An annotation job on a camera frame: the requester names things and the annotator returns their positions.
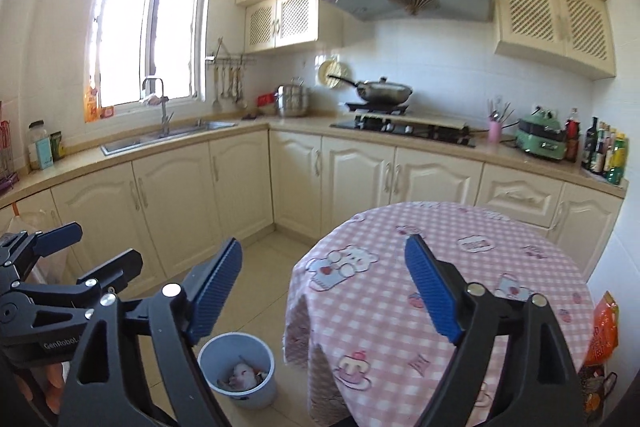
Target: table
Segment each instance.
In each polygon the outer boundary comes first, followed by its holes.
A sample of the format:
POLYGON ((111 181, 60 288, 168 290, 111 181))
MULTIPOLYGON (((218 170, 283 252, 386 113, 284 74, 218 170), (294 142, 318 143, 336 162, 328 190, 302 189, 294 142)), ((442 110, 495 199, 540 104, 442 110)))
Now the table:
MULTIPOLYGON (((532 227, 455 203, 398 203, 356 214, 293 269, 284 355, 308 368, 308 410, 322 427, 349 413, 360 427, 414 427, 454 346, 439 335, 404 263, 408 235, 494 295, 544 294, 577 368, 593 328, 578 268, 532 227)), ((485 420, 506 351, 496 339, 468 425, 485 420)))

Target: tile floor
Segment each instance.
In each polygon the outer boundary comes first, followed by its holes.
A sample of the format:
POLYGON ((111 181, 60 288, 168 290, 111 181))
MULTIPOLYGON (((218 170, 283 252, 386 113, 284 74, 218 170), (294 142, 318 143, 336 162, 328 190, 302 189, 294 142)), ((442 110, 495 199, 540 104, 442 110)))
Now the tile floor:
MULTIPOLYGON (((240 330, 264 340, 276 360, 278 397, 266 409, 249 411, 216 396, 233 427, 316 427, 306 412, 306 372, 289 367, 282 360, 289 278, 294 264, 309 249, 308 245, 273 232, 243 251, 242 271, 211 337, 240 330)), ((202 339, 194 348, 196 355, 211 337, 202 339)), ((141 349, 152 399, 172 414, 149 337, 141 337, 141 349)))

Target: window frame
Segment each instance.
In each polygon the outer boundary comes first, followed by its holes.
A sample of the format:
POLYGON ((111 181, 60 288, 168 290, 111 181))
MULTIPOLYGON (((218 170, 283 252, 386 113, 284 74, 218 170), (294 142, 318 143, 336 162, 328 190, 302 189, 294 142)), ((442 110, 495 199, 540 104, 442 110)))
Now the window frame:
MULTIPOLYGON (((96 39, 95 39, 95 68, 93 73, 93 79, 95 83, 95 87, 98 90, 98 107, 104 107, 102 105, 101 97, 100 97, 100 41, 102 39, 102 17, 104 16, 104 7, 106 4, 106 0, 100 0, 100 14, 96 17, 95 15, 92 17, 92 23, 97 23, 97 31, 96 31, 96 39)), ((206 0, 193 0, 193 15, 191 19, 191 78, 189 83, 190 95, 183 96, 180 98, 172 98, 170 99, 166 105, 184 105, 186 103, 196 102, 200 100, 204 100, 203 89, 199 89, 202 85, 201 81, 201 62, 204 60, 202 57, 201 46, 197 45, 197 41, 202 38, 204 31, 200 29, 200 25, 203 22, 203 14, 205 11, 204 3, 206 0)), ((98 0, 94 1, 94 10, 97 5, 98 0)), ((145 0, 145 13, 146 15, 143 17, 143 26, 142 26, 142 34, 144 35, 144 60, 140 60, 140 93, 141 98, 150 94, 150 86, 146 86, 145 91, 142 91, 142 80, 147 75, 155 74, 155 64, 153 63, 153 45, 152 41, 155 38, 155 31, 157 27, 157 18, 158 18, 158 0, 145 0)), ((124 102, 115 105, 118 114, 127 114, 136 112, 139 110, 143 110, 146 107, 140 105, 140 100, 136 100, 133 102, 124 102)))

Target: green electric cooker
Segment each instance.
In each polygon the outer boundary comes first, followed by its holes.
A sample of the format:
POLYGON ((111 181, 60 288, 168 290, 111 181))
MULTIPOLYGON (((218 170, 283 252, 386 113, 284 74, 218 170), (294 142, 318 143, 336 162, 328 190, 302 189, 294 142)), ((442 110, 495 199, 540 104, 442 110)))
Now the green electric cooker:
POLYGON ((553 112, 538 108, 532 115, 520 118, 516 147, 534 156, 560 161, 566 149, 565 137, 553 112))

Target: lattice cabinet door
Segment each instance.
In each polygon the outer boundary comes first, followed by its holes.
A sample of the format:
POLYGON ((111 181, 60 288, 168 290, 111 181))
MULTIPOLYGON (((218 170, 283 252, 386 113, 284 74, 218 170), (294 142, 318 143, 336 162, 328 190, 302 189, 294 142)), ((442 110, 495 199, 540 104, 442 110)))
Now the lattice cabinet door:
POLYGON ((276 0, 266 0, 246 9, 244 52, 269 50, 276 43, 276 0))
POLYGON ((601 0, 560 0, 566 55, 616 75, 613 38, 606 4, 601 0))
POLYGON ((318 0, 278 0, 276 46, 318 40, 318 0))
POLYGON ((558 0, 495 0, 498 40, 564 55, 558 0))

